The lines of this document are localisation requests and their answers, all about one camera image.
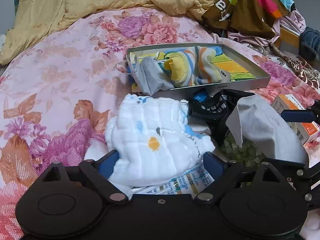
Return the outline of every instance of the black fabric bag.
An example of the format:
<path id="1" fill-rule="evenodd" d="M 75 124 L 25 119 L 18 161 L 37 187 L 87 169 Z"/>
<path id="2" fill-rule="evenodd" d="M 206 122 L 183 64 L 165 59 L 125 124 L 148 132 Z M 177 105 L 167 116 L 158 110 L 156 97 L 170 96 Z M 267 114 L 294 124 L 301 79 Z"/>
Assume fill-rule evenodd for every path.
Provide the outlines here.
<path id="1" fill-rule="evenodd" d="M 221 146 L 228 132 L 226 120 L 238 100 L 253 96 L 254 93 L 233 89 L 223 89 L 210 97 L 205 89 L 193 93 L 189 98 L 189 116 L 205 120 L 212 137 Z"/>

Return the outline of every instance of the pink fabric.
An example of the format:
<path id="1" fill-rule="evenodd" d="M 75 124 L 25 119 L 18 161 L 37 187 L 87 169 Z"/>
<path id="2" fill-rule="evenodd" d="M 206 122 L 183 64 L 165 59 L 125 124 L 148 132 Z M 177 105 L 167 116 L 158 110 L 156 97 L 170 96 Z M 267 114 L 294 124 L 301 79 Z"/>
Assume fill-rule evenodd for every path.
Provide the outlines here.
<path id="1" fill-rule="evenodd" d="M 320 209 L 316 209 L 308 213 L 300 235 L 305 240 L 320 239 Z"/>
<path id="2" fill-rule="evenodd" d="M 272 39 L 271 42 L 274 43 L 279 37 L 280 37 L 280 20 L 276 20 L 275 23 L 273 24 L 272 27 L 273 32 L 276 34 Z M 239 43 L 250 43 L 252 45 L 257 45 L 257 46 L 267 46 L 269 45 L 268 40 L 260 37 L 256 37 L 253 35 L 244 35 L 241 33 L 232 33 L 228 32 L 228 38 L 237 41 Z"/>
<path id="3" fill-rule="evenodd" d="M 272 30 L 276 34 L 270 41 L 274 43 L 280 37 L 280 26 L 285 26 L 294 32 L 301 34 L 306 29 L 306 22 L 298 10 L 291 12 L 289 16 L 281 17 L 273 24 Z M 228 38 L 239 43 L 252 44 L 256 46 L 267 46 L 268 40 L 241 33 L 228 32 Z"/>
<path id="4" fill-rule="evenodd" d="M 131 91 L 122 64 L 127 48 L 164 42 L 232 47 L 272 75 L 268 87 L 254 90 L 270 103 L 281 93 L 294 94 L 303 106 L 320 99 L 314 89 L 280 65 L 235 41 L 211 37 L 185 16 L 131 8 L 80 19 L 17 56 L 0 79 L 1 240 L 22 237 L 15 205 L 52 161 L 77 165 L 91 138 L 105 143 L 106 122 Z M 320 160 L 320 137 L 306 150 L 314 165 Z"/>
<path id="5" fill-rule="evenodd" d="M 289 16 L 281 17 L 280 25 L 293 30 L 294 32 L 301 34 L 306 29 L 306 21 L 298 10 L 291 12 Z"/>
<path id="6" fill-rule="evenodd" d="M 261 7 L 264 8 L 270 14 L 278 10 L 278 6 L 273 0 L 257 0 L 257 1 L 261 5 Z"/>

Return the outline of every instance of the jeans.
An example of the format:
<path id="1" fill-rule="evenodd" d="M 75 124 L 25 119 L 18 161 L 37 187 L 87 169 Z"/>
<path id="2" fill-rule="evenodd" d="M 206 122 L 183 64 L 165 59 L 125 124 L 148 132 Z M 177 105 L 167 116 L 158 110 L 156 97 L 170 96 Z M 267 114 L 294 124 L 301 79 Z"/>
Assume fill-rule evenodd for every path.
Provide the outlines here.
<path id="1" fill-rule="evenodd" d="M 309 27 L 300 35 L 299 55 L 305 60 L 314 60 L 320 52 L 320 32 Z"/>

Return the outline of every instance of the orange box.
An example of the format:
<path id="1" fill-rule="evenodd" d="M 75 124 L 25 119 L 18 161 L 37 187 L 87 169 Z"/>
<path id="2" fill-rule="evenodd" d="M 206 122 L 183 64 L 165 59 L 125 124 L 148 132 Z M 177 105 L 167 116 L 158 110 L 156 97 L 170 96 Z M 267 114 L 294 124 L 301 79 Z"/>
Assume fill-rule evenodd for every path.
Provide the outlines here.
<path id="1" fill-rule="evenodd" d="M 278 95 L 272 107 L 279 113 L 284 109 L 305 110 L 304 107 L 293 95 Z M 297 133 L 302 144 L 308 143 L 317 137 L 319 128 L 315 122 L 312 123 L 293 123 L 293 130 Z"/>

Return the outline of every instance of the yellow comforter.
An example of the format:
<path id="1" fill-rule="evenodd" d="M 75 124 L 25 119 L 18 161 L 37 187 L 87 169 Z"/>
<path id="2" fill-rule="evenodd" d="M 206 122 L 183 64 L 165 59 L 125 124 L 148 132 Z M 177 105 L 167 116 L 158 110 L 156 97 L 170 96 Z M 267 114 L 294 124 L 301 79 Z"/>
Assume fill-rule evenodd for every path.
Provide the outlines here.
<path id="1" fill-rule="evenodd" d="M 187 14 L 196 19 L 217 0 L 20 0 L 14 28 L 7 32 L 0 64 L 9 63 L 26 48 L 52 32 L 99 10 L 133 6 L 158 7 L 170 15 Z"/>

